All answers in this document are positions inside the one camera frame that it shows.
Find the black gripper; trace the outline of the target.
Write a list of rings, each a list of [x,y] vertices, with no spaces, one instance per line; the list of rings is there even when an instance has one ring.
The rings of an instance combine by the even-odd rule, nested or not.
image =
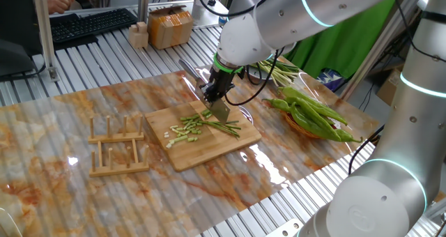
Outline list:
[[[234,87],[232,83],[234,76],[233,73],[225,71],[212,71],[209,79],[210,83],[201,86],[205,101],[214,103],[224,98]]]

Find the person's bare hand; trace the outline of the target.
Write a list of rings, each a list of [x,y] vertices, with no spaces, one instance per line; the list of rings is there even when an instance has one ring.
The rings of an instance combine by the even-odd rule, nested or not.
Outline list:
[[[50,15],[58,13],[64,14],[70,9],[75,0],[47,0],[48,12]]]

